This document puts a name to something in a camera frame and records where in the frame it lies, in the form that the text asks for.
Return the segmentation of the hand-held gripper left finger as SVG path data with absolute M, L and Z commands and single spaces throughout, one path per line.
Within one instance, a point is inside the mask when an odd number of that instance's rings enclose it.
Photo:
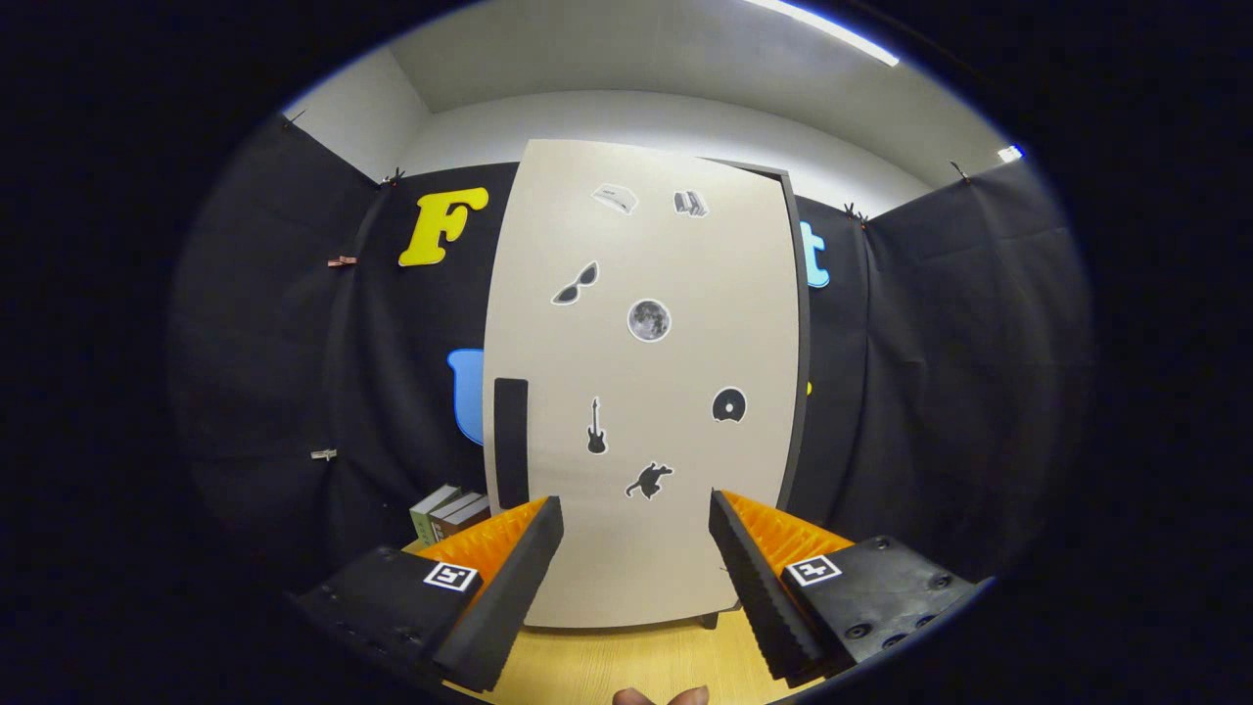
M 564 536 L 536 498 L 416 550 L 377 547 L 294 597 L 315 629 L 427 692 L 497 686 Z

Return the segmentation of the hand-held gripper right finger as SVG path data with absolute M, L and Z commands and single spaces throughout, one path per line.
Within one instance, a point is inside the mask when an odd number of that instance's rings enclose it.
M 992 585 L 886 535 L 851 541 L 741 493 L 709 495 L 709 535 L 771 677 L 846 680 L 931 634 Z

